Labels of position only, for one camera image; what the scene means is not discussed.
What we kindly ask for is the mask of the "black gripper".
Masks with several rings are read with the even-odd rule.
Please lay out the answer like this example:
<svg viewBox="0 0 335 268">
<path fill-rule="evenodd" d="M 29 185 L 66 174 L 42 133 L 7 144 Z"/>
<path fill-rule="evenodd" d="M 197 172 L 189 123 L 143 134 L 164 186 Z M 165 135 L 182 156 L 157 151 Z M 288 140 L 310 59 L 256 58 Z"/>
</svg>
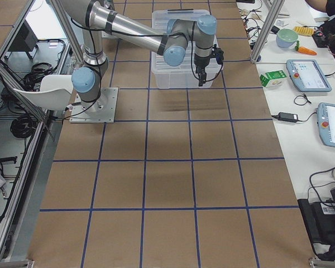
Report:
<svg viewBox="0 0 335 268">
<path fill-rule="evenodd" d="M 194 64 L 198 74 L 198 85 L 203 86 L 207 81 L 205 68 L 209 65 L 212 49 L 195 49 Z"/>
</svg>

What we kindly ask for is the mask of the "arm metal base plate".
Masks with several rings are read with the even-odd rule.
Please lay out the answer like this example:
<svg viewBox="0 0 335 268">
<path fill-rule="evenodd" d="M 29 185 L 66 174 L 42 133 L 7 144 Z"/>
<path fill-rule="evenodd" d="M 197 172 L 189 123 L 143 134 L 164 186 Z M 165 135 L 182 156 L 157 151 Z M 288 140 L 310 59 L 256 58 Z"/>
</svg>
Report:
<svg viewBox="0 0 335 268">
<path fill-rule="evenodd" d="M 71 123 L 113 123 L 116 111 L 118 88 L 102 88 L 100 98 L 89 109 L 90 104 L 82 102 L 78 93 L 75 94 L 75 102 L 80 102 L 74 106 Z"/>
</svg>

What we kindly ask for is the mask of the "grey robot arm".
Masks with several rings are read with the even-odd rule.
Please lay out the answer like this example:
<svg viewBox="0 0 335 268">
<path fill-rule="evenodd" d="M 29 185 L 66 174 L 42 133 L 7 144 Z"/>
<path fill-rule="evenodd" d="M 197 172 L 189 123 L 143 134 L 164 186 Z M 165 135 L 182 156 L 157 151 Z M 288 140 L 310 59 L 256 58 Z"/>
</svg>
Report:
<svg viewBox="0 0 335 268">
<path fill-rule="evenodd" d="M 214 42 L 217 20 L 212 15 L 202 15 L 196 20 L 170 19 L 166 31 L 161 32 L 115 10 L 101 1 L 62 1 L 64 11 L 88 34 L 105 32 L 162 56 L 172 67 L 183 63 L 186 49 L 192 47 L 190 68 L 201 87 L 208 83 L 206 68 L 212 58 L 223 64 L 223 51 Z"/>
</svg>

